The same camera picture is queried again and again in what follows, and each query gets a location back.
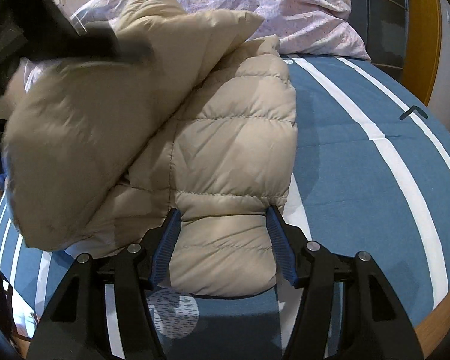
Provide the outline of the lilac floral duvet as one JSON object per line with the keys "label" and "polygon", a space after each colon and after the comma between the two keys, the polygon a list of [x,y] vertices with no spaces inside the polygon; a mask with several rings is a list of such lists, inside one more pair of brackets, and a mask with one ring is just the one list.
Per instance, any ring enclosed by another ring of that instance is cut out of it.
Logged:
{"label": "lilac floral duvet", "polygon": [[[74,27],[106,22],[118,26],[130,0],[89,0],[71,16]],[[214,9],[252,11],[264,21],[255,37],[276,35],[280,54],[334,55],[369,60],[365,42],[349,22],[351,0],[178,0],[188,13]]]}

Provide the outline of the beige quilted down jacket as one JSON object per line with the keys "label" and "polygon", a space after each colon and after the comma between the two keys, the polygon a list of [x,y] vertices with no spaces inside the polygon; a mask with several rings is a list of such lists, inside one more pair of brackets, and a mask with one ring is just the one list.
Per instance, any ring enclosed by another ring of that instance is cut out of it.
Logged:
{"label": "beige quilted down jacket", "polygon": [[272,288],[266,209],[288,198],[297,102],[279,39],[255,37],[262,23],[130,0],[116,34],[150,44],[149,57],[46,68],[3,139],[26,245],[104,258],[175,208],[182,228],[162,285],[212,297]]}

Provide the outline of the blue white striped bed sheet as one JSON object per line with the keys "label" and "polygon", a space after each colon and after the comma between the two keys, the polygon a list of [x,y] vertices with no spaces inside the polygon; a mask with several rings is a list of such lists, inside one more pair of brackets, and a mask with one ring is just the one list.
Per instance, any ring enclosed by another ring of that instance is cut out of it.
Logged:
{"label": "blue white striped bed sheet", "polygon": [[[278,210],[334,254],[368,252],[415,329],[450,288],[450,133],[370,63],[280,57],[296,91],[297,151]],[[41,318],[78,256],[26,245],[5,194],[0,269]],[[248,297],[201,296],[161,283],[149,291],[164,359],[285,359],[302,292],[275,266],[274,286]],[[337,348],[340,311],[336,303],[326,359]]]}

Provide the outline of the wooden door frame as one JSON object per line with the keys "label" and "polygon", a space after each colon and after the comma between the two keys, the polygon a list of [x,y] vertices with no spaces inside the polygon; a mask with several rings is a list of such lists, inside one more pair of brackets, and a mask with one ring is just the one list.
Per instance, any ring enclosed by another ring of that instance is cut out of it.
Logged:
{"label": "wooden door frame", "polygon": [[440,0],[408,0],[408,34],[402,84],[429,104],[441,53]]}

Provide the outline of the dark glass door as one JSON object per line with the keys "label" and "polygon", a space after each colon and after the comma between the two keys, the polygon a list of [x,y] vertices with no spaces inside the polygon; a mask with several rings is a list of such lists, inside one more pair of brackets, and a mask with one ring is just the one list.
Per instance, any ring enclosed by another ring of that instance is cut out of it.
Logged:
{"label": "dark glass door", "polygon": [[365,43],[372,64],[401,80],[407,52],[408,0],[351,0],[349,23]]}

